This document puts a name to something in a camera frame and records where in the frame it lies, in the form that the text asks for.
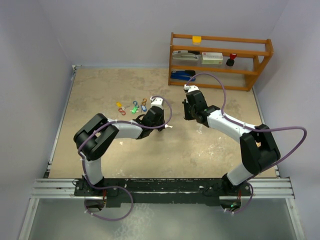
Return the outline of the blue stapler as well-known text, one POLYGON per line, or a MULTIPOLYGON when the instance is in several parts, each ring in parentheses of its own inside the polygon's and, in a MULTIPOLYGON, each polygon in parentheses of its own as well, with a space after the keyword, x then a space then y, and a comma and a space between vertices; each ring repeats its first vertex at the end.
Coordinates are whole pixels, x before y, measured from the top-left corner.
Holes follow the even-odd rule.
POLYGON ((176 70, 170 74, 171 79, 189 81, 196 74, 194 70, 176 70))

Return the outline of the orange S carabiner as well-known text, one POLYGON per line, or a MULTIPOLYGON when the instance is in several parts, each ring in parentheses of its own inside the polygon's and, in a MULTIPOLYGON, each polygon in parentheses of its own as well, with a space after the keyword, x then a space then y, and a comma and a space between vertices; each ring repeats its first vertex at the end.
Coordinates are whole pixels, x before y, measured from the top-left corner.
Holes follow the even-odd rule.
POLYGON ((144 99, 142 100, 141 104, 142 104, 143 106, 145 106, 145 105, 146 105, 146 103, 147 103, 147 99, 146 99, 146 98, 144 98, 144 99))

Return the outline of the yellow lid jar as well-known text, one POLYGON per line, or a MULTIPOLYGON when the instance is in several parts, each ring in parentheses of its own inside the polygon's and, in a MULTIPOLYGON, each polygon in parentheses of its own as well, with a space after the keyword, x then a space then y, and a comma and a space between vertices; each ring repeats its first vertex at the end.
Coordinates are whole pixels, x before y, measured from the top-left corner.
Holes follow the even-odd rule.
POLYGON ((195 46, 199 46, 202 43, 202 37, 201 36, 197 36, 197 35, 193 35, 192 36, 192 44, 195 46))

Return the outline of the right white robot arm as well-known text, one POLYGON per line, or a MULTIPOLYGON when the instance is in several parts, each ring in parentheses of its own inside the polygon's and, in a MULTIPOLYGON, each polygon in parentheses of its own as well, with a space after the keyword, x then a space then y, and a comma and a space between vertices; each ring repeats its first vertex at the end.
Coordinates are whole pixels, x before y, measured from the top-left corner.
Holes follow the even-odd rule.
POLYGON ((218 130, 240 145, 241 163, 222 177, 222 190, 235 195, 240 185, 265 171, 281 157, 269 127, 265 124, 247 125, 222 112, 217 106, 208 106, 204 95, 196 86, 185 87, 184 119, 195 120, 208 128, 218 130))

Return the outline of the red S carabiner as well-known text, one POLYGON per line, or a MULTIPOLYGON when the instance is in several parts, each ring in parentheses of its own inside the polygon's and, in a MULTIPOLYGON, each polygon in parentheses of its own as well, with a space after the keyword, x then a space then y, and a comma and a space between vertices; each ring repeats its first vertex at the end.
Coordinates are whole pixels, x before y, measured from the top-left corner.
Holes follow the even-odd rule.
POLYGON ((119 111, 123 116, 126 115, 125 110, 123 110, 122 108, 119 108, 118 111, 119 111))

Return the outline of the wooden shelf rack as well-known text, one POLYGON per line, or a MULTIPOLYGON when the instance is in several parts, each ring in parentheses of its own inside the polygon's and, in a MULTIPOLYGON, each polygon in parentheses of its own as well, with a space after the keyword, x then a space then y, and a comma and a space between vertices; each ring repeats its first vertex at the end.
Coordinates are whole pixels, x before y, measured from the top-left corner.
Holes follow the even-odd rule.
POLYGON ((195 36, 171 33, 168 85, 183 86, 177 72, 210 72, 242 75, 243 86, 227 85, 227 90, 250 91, 274 55, 271 39, 195 36), (217 47, 218 43, 263 46, 264 50, 217 47))

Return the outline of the blue key tag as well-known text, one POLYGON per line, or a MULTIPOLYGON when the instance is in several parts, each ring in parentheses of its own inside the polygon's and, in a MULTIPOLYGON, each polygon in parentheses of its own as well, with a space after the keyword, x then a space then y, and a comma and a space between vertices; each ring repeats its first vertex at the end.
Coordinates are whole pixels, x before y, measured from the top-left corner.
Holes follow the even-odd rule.
POLYGON ((146 107, 145 107, 144 105, 141 105, 141 110, 142 110, 143 112, 146 112, 146 111, 147 111, 147 109, 146 109, 146 107))

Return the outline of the grey stapler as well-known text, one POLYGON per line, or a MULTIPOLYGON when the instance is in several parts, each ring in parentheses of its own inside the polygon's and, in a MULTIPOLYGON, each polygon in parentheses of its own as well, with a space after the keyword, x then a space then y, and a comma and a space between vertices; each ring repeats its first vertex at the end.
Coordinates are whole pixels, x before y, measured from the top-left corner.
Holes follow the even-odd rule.
POLYGON ((199 51, 177 50, 172 52, 173 60, 198 61, 199 56, 200 56, 199 51))

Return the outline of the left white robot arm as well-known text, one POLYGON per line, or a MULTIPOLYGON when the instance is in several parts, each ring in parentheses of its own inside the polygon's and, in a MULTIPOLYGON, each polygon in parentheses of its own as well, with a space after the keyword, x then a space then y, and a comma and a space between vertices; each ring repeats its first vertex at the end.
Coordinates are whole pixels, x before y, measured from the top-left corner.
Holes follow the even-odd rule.
POLYGON ((96 114, 73 137, 82 160, 85 190, 91 196, 103 191, 102 156, 115 139, 140 140, 153 130, 165 128, 165 114, 161 106, 152 106, 145 114, 131 121, 112 120, 102 113, 96 114))

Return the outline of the white cardboard box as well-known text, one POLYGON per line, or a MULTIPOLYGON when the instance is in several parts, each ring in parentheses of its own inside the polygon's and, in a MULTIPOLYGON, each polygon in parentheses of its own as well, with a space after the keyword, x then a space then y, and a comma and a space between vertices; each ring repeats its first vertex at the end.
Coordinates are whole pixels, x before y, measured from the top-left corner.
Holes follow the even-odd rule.
POLYGON ((221 65, 223 59, 221 52, 203 52, 201 63, 203 65, 221 65))

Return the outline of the green key tag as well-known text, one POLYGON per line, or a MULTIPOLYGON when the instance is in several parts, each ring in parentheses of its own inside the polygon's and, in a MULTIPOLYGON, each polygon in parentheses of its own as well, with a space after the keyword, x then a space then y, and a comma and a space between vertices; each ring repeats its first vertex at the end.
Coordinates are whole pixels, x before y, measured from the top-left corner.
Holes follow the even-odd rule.
POLYGON ((139 108, 135 106, 135 107, 131 110, 131 112, 132 112, 132 114, 135 114, 138 110, 139 110, 139 108))

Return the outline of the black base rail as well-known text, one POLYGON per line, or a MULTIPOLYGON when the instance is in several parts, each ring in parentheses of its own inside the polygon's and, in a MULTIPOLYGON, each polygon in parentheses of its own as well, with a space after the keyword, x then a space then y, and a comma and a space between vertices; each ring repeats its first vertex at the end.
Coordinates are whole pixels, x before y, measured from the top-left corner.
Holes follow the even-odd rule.
POLYGON ((107 208, 121 204, 203 204, 239 208, 252 189, 247 182, 232 186, 225 178, 103 178, 96 187, 75 181, 77 197, 101 197, 107 208))

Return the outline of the red black stamp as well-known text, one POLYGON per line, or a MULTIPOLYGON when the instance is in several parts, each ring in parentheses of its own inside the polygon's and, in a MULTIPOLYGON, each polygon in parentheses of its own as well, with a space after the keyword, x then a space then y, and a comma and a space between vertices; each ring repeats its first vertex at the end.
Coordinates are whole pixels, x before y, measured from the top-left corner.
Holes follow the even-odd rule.
POLYGON ((232 67, 235 64, 235 58, 237 57, 236 53, 231 53, 229 59, 226 61, 228 67, 232 67))

